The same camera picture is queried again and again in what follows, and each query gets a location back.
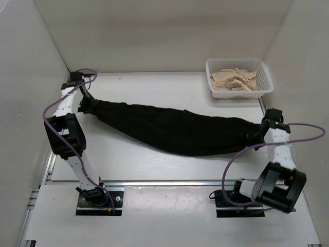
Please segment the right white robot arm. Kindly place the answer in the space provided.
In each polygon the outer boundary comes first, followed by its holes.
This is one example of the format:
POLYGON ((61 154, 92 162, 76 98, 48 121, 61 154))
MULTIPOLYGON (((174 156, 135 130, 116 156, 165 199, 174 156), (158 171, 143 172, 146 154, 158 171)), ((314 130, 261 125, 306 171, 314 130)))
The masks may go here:
POLYGON ((283 122, 282 111, 266 110, 260 128, 247 135, 251 144, 268 144, 268 164, 255 182, 239 179, 231 192, 231 201, 238 206, 249 199, 284 213, 292 212, 306 183, 306 174, 293 162, 287 142, 290 127, 283 122))

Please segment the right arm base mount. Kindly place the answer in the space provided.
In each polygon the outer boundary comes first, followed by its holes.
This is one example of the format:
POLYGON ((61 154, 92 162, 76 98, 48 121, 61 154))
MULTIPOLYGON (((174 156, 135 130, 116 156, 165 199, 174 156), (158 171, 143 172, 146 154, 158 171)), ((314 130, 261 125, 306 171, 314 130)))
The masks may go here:
MULTIPOLYGON (((241 187, 241 181, 235 182, 232 190, 227 190, 228 198, 234 203, 251 203, 251 199, 238 192, 241 187)), ((215 190, 209 194, 209 199, 215 201, 217 218, 260 218, 265 217, 262 204, 252 203, 250 205, 237 206, 231 204, 223 195, 223 191, 215 190)))

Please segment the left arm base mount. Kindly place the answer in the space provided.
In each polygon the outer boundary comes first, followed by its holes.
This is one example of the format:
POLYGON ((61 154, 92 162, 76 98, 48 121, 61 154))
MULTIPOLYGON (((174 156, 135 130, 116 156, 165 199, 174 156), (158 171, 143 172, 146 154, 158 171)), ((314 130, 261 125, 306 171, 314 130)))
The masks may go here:
POLYGON ((108 194, 96 187, 93 190, 82 190, 79 193, 76 207, 77 216, 122 216, 124 190, 110 190, 108 194))

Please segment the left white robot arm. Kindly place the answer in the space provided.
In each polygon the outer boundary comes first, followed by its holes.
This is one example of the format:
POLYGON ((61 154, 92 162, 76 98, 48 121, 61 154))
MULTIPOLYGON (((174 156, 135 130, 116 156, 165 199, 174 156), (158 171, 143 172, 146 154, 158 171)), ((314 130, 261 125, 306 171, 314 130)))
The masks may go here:
POLYGON ((77 113, 89 113, 96 99, 88 92, 87 84, 97 77, 97 72, 83 73, 80 69, 69 74, 61 86, 61 98, 43 112, 45 130, 51 149, 64 160, 79 180, 76 188, 88 203, 103 206, 109 201, 105 186, 93 172, 86 154, 86 138, 79 124, 77 113))

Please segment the black trousers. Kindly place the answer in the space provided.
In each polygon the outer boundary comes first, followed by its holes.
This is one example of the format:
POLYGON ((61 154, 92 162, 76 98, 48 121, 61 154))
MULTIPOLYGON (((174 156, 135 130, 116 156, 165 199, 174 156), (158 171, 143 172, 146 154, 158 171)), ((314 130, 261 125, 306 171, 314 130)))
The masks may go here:
POLYGON ((260 124, 236 117, 98 100, 89 111, 101 122, 156 149, 185 156, 239 152, 254 145, 260 124))

